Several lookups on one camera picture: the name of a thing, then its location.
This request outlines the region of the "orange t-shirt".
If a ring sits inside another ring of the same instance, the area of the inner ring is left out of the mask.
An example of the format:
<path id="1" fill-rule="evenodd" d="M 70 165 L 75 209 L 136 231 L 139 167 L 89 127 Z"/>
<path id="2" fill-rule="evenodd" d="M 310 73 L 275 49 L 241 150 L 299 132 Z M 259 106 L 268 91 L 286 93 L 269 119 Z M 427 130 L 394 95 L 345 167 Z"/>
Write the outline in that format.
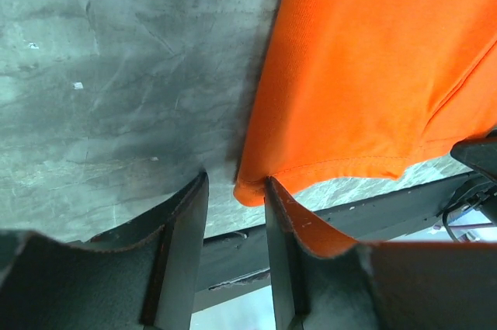
<path id="1" fill-rule="evenodd" d="M 496 0 L 281 0 L 235 198 L 389 178 L 496 125 Z"/>

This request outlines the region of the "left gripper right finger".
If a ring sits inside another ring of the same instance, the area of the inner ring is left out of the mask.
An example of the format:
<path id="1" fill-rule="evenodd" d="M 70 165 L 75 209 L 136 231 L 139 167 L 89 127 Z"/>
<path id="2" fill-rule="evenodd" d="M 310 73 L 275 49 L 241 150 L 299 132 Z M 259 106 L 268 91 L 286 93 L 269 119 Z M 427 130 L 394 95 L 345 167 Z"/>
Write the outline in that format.
<path id="1" fill-rule="evenodd" d="M 334 300 L 346 276 L 336 259 L 356 240 L 310 211 L 275 178 L 265 180 L 265 217 L 277 328 L 317 328 L 305 320 Z"/>

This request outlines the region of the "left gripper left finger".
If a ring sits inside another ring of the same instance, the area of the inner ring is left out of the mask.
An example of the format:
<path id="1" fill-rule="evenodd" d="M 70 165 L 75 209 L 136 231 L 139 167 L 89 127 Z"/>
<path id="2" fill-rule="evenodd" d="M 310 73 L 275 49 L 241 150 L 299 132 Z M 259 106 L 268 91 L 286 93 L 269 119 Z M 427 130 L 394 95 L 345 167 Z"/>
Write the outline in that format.
<path id="1" fill-rule="evenodd" d="M 159 205 L 76 243 L 85 282 L 70 328 L 188 328 L 208 196 L 202 171 Z"/>

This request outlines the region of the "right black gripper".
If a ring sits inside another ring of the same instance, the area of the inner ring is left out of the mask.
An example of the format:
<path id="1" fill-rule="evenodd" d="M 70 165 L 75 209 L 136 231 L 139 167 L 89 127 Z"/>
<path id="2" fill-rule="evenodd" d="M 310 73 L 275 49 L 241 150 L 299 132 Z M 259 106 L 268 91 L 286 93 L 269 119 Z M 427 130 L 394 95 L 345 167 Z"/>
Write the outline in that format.
<path id="1" fill-rule="evenodd" d="M 486 137 L 457 142 L 452 147 L 450 156 L 490 181 L 496 182 L 496 129 L 494 128 Z"/>

